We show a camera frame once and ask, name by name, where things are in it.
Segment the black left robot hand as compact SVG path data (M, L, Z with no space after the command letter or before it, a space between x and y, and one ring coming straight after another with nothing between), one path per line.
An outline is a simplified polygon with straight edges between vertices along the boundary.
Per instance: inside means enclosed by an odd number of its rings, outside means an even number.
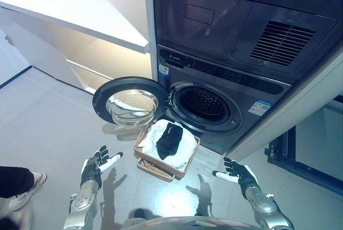
M118 152L112 157L109 157L108 152L107 147L104 145L96 150L90 158L84 161L81 170L80 187L88 181L96 182L98 184L98 189L102 187L101 174L123 156L123 152Z

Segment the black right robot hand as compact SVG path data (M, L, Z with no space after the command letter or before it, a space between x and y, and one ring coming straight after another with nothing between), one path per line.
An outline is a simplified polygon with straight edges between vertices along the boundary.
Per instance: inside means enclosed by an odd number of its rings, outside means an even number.
M228 157L224 157L223 161L226 172L214 170L212 172L213 176L229 182L238 183L241 187L242 195L245 195L245 191L250 186L258 186L256 176L249 166L242 165Z

